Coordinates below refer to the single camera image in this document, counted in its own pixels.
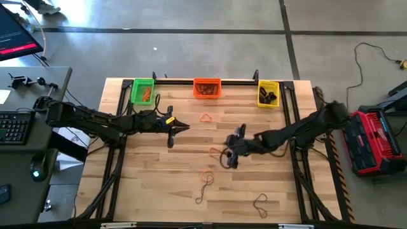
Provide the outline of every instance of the orange item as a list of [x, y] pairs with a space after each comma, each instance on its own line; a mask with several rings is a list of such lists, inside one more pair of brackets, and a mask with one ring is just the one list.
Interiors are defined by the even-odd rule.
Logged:
[[147, 87], [145, 89], [144, 93], [142, 94], [142, 101], [147, 102], [147, 100], [150, 99], [150, 95], [151, 95], [151, 87]]
[[217, 99], [221, 96], [221, 91], [221, 79], [193, 79], [193, 96], [195, 96], [197, 99]]
[[[209, 120], [202, 120], [202, 118], [205, 117], [205, 116], [208, 117]], [[203, 114], [201, 114], [201, 117], [199, 117], [199, 121], [201, 121], [201, 122], [212, 122], [212, 116], [209, 115], [208, 113], [203, 113]]]
[[[213, 151], [216, 151], [216, 153], [219, 153], [219, 155], [218, 155], [218, 156], [215, 156], [216, 154], [213, 153]], [[218, 149], [216, 149], [216, 148], [211, 147], [211, 148], [209, 149], [209, 156], [210, 156], [211, 158], [215, 158], [216, 160], [219, 160], [220, 154], [221, 154], [221, 151], [218, 150]]]
[[204, 169], [204, 170], [202, 171], [201, 175], [200, 175], [201, 180], [202, 180], [203, 182], [208, 182], [207, 179], [204, 179], [204, 174], [206, 174], [206, 173], [211, 173], [212, 176], [214, 175], [214, 171], [213, 171], [212, 169]]

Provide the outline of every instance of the desk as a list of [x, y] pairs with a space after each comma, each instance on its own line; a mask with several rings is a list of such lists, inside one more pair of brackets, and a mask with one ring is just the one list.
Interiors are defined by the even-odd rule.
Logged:
[[[16, 110], [32, 108], [34, 101], [47, 95], [49, 88], [32, 85], [30, 88], [21, 86], [18, 90], [8, 88], [13, 76], [26, 75], [33, 81], [43, 77], [48, 83], [59, 86], [52, 97], [62, 100], [67, 88], [72, 69], [70, 67], [0, 67], [0, 90], [11, 90], [9, 97], [0, 110]], [[36, 183], [30, 176], [31, 158], [43, 151], [48, 145], [52, 128], [44, 122], [44, 114], [36, 114], [27, 144], [23, 146], [0, 146], [0, 184], [11, 185], [11, 199], [0, 205], [0, 225], [34, 223], [42, 211], [48, 193], [51, 172], [45, 181]], [[49, 171], [53, 170], [58, 151], [47, 149]]]
[[[115, 113], [118, 105], [120, 78], [108, 78], [99, 110]], [[311, 83], [295, 81], [298, 107], [302, 118], [316, 110]], [[226, 136], [242, 123], [247, 124], [246, 136], [285, 126], [281, 108], [262, 109], [256, 104], [257, 87], [222, 86], [218, 100], [197, 100], [191, 85], [156, 85], [161, 94], [159, 109], [174, 106], [174, 116], [191, 125], [167, 148], [166, 134], [136, 134], [128, 137], [121, 173], [114, 221], [172, 221], [218, 223], [295, 223], [300, 222], [293, 166], [290, 154], [284, 158], [251, 155], [239, 158], [237, 170], [223, 169], [219, 161], [208, 154], [210, 147], [222, 149]], [[136, 110], [146, 109], [137, 106]], [[212, 123], [199, 122], [202, 113], [213, 117]], [[95, 143], [90, 150], [102, 143]], [[326, 153], [321, 143], [315, 148]], [[284, 147], [276, 153], [282, 153]], [[76, 206], [78, 214], [93, 200], [100, 189], [108, 149], [102, 149], [86, 159], [79, 185]], [[314, 189], [334, 216], [340, 210], [329, 163], [310, 151], [310, 169]], [[204, 200], [196, 204], [204, 184], [200, 173], [205, 168], [214, 171], [214, 183], [205, 189]], [[268, 202], [259, 204], [268, 211], [262, 219], [252, 206], [260, 193]], [[304, 196], [309, 205], [308, 195]], [[106, 211], [109, 195], [105, 202]]]

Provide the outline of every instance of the red power station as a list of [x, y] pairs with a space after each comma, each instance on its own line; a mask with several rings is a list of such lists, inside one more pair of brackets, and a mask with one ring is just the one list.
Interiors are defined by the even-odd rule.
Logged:
[[352, 171], [375, 176], [404, 171], [406, 160], [386, 119], [383, 108], [361, 106], [342, 129]]

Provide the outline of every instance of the computer mouse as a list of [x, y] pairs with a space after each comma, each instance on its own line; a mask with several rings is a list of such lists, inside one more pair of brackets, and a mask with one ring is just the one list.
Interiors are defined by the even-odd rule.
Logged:
[[30, 164], [31, 178], [35, 182], [42, 182], [48, 176], [48, 160], [46, 153], [38, 153], [33, 156]]

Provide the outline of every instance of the gray desk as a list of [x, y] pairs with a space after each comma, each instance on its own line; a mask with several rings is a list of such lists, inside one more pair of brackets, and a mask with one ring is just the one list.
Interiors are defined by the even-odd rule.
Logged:
[[[72, 69], [69, 67], [0, 67], [0, 89], [11, 90], [9, 97], [0, 110], [16, 110], [32, 108], [37, 97], [47, 95], [49, 88], [32, 85], [18, 90], [8, 88], [11, 79], [8, 76], [26, 75], [32, 80], [43, 77], [48, 83], [56, 83], [58, 91], [52, 95], [54, 99], [64, 97]], [[11, 199], [0, 205], [0, 225], [35, 223], [44, 206], [49, 189], [51, 172], [45, 181], [36, 183], [31, 179], [30, 161], [38, 152], [47, 148], [52, 129], [44, 122], [45, 115], [36, 114], [35, 122], [25, 146], [0, 146], [0, 184], [11, 185]], [[45, 150], [48, 166], [53, 170], [58, 151]]]

